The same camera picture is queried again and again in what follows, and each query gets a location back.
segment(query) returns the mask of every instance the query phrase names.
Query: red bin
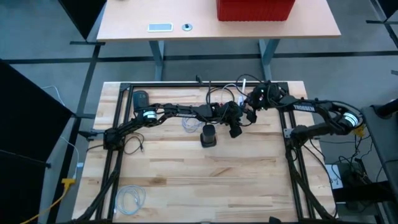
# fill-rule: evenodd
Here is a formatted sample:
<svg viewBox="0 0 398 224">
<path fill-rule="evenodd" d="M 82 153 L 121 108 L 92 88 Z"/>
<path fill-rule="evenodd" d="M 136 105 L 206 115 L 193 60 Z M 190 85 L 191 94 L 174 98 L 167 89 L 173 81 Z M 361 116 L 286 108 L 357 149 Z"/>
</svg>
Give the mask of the red bin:
<svg viewBox="0 0 398 224">
<path fill-rule="evenodd" d="M 295 0 L 217 0 L 220 21 L 285 21 Z"/>
</svg>

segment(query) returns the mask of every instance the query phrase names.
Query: light wood desk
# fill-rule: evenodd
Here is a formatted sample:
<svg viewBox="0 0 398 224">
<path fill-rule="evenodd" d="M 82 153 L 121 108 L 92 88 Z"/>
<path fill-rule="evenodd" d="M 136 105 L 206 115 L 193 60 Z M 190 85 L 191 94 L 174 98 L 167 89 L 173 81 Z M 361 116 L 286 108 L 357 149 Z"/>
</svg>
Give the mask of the light wood desk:
<svg viewBox="0 0 398 224">
<path fill-rule="evenodd" d="M 104 84 L 95 129 L 112 126 L 119 85 Z M 297 98 L 307 97 L 303 82 L 289 82 L 289 89 Z M 150 103 L 180 105 L 204 104 L 207 93 L 207 88 L 198 87 L 144 90 L 149 94 Z M 216 91 L 211 101 L 220 101 L 220 97 L 221 92 Z M 223 100 L 229 101 L 231 96 L 224 93 Z M 229 127 L 216 125 L 217 146 L 208 149 L 201 147 L 201 129 L 186 133 L 181 118 L 170 118 L 158 127 L 139 129 L 137 132 L 146 139 L 145 151 L 123 155 L 119 187 L 140 185 L 145 188 L 147 198 L 136 215 L 117 212 L 113 221 L 268 222 L 270 216 L 284 222 L 297 221 L 279 114 L 268 110 L 257 115 L 257 123 L 243 128 L 242 135 L 235 139 L 229 136 Z M 296 112 L 295 117 L 297 124 L 313 124 L 310 113 Z M 102 141 L 94 141 L 90 147 L 100 144 Z M 131 141 L 126 150 L 137 146 L 137 142 Z M 303 151 L 303 157 L 312 192 L 333 213 L 335 204 L 327 174 L 309 152 Z M 102 148 L 87 154 L 73 218 L 79 217 L 100 191 L 105 158 L 106 151 Z M 108 211 L 109 195 L 103 217 Z M 300 196 L 307 214 L 303 193 Z"/>
<path fill-rule="evenodd" d="M 148 32 L 148 25 L 172 23 L 172 32 Z M 182 26 L 191 24 L 191 31 Z M 326 0 L 296 0 L 283 22 L 220 22 L 216 0 L 109 0 L 97 40 L 102 42 L 149 40 L 156 64 L 155 79 L 162 78 L 164 42 L 252 38 L 260 40 L 265 79 L 271 80 L 269 64 L 279 39 L 339 37 L 340 31 Z"/>
</svg>

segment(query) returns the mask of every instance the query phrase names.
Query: table leg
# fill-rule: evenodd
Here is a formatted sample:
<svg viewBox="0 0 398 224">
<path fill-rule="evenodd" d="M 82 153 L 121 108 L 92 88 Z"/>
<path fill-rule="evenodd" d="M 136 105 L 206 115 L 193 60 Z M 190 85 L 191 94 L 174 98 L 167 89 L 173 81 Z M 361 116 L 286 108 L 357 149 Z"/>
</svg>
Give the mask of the table leg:
<svg viewBox="0 0 398 224">
<path fill-rule="evenodd" d="M 162 81 L 164 41 L 151 40 L 149 45 L 155 60 L 155 81 Z"/>
<path fill-rule="evenodd" d="M 272 80 L 270 63 L 278 47 L 280 39 L 270 39 L 268 44 L 263 39 L 259 40 L 261 65 L 264 71 L 264 80 Z"/>
</svg>

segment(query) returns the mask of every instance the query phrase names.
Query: desk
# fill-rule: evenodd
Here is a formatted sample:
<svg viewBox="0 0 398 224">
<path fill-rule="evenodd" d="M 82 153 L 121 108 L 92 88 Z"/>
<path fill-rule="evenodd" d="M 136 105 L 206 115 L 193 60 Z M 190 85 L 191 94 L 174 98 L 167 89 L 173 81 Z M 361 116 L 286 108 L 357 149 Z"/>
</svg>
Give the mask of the desk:
<svg viewBox="0 0 398 224">
<path fill-rule="evenodd" d="M 118 82 L 104 84 L 95 129 L 112 126 L 119 86 Z M 134 91 L 140 89 L 148 92 L 150 103 L 180 105 L 204 104 L 208 90 L 207 87 L 136 87 Z M 303 82 L 289 82 L 289 90 L 295 97 L 307 97 Z M 221 92 L 216 91 L 211 101 L 220 101 L 220 97 Z M 231 96 L 224 93 L 223 100 L 229 101 Z M 181 118 L 170 118 L 158 127 L 139 129 L 146 139 L 145 151 L 123 155 L 119 187 L 140 185 L 145 188 L 147 198 L 136 215 L 118 212 L 113 221 L 268 222 L 270 216 L 284 222 L 297 221 L 279 113 L 268 110 L 257 115 L 257 123 L 243 128 L 242 135 L 235 139 L 230 138 L 229 127 L 216 125 L 217 146 L 208 149 L 201 147 L 201 130 L 186 133 Z M 313 124 L 310 113 L 296 112 L 295 117 L 297 124 Z M 90 147 L 100 144 L 100 140 L 93 141 Z M 134 150 L 137 144 L 130 142 L 126 150 Z M 102 148 L 88 152 L 73 218 L 79 217 L 100 191 L 105 158 L 106 151 Z M 333 213 L 335 204 L 325 171 L 309 152 L 303 151 L 303 158 L 312 192 Z M 104 203 L 104 217 L 109 195 Z M 307 214 L 303 193 L 300 195 L 304 214 Z"/>
<path fill-rule="evenodd" d="M 148 32 L 151 23 L 172 23 L 172 32 Z M 191 24 L 191 31 L 182 30 Z M 259 41 L 264 78 L 271 80 L 271 59 L 280 39 L 339 37 L 340 31 L 326 0 L 296 0 L 283 22 L 220 22 L 216 0 L 109 0 L 97 40 L 149 40 L 155 79 L 161 81 L 164 40 L 252 38 Z"/>
</svg>

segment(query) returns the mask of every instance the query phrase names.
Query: black cylinder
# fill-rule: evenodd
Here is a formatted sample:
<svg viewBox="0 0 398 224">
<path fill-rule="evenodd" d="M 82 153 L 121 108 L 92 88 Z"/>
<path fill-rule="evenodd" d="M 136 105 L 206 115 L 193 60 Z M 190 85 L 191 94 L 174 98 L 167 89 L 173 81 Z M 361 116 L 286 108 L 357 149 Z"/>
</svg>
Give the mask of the black cylinder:
<svg viewBox="0 0 398 224">
<path fill-rule="evenodd" d="M 212 124 L 204 125 L 200 134 L 200 142 L 203 147 L 213 147 L 217 144 L 216 128 Z"/>
<path fill-rule="evenodd" d="M 376 113 L 380 117 L 387 117 L 391 115 L 392 113 L 398 111 L 398 99 L 384 105 L 384 106 L 379 106 L 376 108 Z"/>
</svg>

